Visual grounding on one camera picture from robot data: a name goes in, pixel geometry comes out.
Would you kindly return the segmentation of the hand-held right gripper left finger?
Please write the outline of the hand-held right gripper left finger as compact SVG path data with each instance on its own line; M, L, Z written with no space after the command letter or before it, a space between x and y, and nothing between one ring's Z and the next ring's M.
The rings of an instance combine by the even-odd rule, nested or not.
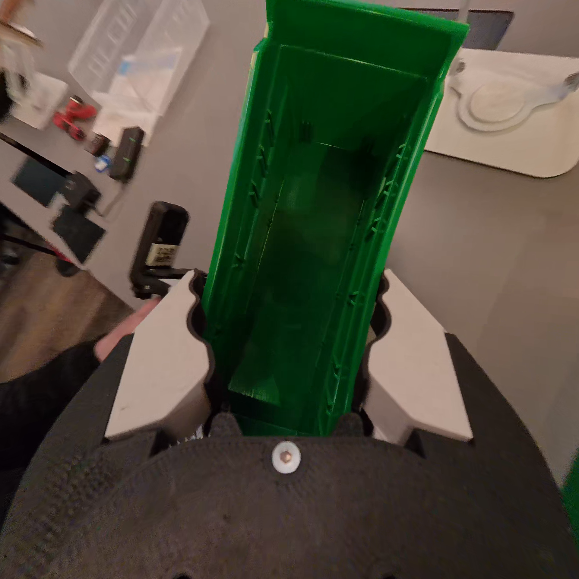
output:
M203 313L188 271L136 328L104 436L112 441L160 430L179 440L198 434L212 413L207 384L214 370L211 346L195 330Z

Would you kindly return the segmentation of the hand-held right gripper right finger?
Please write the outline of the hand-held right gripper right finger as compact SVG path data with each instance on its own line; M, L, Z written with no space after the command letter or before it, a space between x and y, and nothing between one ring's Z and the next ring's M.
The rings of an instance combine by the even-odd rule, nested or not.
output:
M462 442L473 438L444 327L391 269L378 298L390 325L370 345L363 409L372 437L404 445L416 430Z

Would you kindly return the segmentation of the person's left hand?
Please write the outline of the person's left hand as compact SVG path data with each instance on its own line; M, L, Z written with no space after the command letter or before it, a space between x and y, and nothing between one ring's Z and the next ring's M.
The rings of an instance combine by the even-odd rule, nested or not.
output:
M126 317L108 334L99 338L95 343L93 350L98 361L103 362L123 337L133 334L136 328L151 313L151 311L153 311L161 300L162 299L159 296L147 300L141 308Z

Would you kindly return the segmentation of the black device with green lights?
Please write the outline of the black device with green lights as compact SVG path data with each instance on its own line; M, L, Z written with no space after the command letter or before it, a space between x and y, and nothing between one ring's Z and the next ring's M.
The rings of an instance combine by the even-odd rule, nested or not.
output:
M109 177L126 183L132 179L140 157L145 132L141 127L124 128L109 167Z

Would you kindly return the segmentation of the dark square pad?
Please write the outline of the dark square pad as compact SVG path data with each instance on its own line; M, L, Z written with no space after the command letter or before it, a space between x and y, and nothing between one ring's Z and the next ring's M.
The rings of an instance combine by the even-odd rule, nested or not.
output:
M48 207L64 187L67 177L66 170L25 156L11 177L11 183L41 206Z
M84 264L106 231L82 213L63 205L52 224L53 232L67 245L80 264Z

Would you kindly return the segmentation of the black power adapter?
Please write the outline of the black power adapter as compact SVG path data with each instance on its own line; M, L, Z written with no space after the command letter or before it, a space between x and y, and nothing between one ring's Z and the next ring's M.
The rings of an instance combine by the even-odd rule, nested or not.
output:
M101 192L91 180L78 171L67 175L59 194L66 200L73 212L83 216L95 210L102 197Z

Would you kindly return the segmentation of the small clear plastic box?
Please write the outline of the small clear plastic box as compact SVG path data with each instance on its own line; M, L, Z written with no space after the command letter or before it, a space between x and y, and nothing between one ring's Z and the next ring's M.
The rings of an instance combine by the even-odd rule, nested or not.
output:
M126 54L113 74L108 90L94 91L101 106L124 112L162 117L183 77L182 48Z

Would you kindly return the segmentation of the red hand tool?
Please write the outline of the red hand tool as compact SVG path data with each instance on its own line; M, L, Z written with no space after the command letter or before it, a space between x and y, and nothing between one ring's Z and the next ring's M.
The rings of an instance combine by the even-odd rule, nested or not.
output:
M91 120L97 115L97 109L87 104L79 96L71 96L64 109L53 115L53 124L64 131L75 141L84 141L86 134L77 122Z

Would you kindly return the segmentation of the white box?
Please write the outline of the white box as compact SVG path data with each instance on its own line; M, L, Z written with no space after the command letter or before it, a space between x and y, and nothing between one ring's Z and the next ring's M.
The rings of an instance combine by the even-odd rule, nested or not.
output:
M54 114L68 94L68 84L36 72L24 100L12 107L10 116L39 131L52 123Z

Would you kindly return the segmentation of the large clear plastic box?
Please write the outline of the large clear plastic box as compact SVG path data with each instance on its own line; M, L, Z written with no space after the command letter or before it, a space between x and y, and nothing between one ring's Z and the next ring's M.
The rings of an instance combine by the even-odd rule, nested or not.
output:
M124 55L180 47L184 77L209 26L201 1L104 1L77 45L68 71L93 99L94 91L108 90Z

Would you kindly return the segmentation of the white table mat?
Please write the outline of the white table mat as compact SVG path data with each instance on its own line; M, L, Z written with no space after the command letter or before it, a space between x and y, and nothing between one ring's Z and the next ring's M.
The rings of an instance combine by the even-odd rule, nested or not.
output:
M578 72L578 58L555 55L461 49L457 59L474 67L525 74L543 84L560 83ZM557 177L578 164L578 90L560 103L535 109L517 127L481 133L459 119L458 95L448 76L427 151L536 178Z

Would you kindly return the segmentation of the clear round plastic lid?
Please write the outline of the clear round plastic lid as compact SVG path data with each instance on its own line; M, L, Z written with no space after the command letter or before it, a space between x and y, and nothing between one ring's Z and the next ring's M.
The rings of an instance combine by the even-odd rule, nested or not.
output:
M457 59L448 76L458 95L457 115L469 128L496 133L521 125L542 106L560 103L578 90L578 72L543 84L517 72L498 72Z

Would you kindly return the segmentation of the dark rectangular panel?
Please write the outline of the dark rectangular panel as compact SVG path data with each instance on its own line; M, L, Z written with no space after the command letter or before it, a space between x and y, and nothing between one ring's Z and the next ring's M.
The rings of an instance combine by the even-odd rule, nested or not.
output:
M404 7L404 9L445 20L457 20L459 15L458 9L410 7ZM467 17L467 24L470 28L462 47L496 50L514 17L513 11L470 9Z

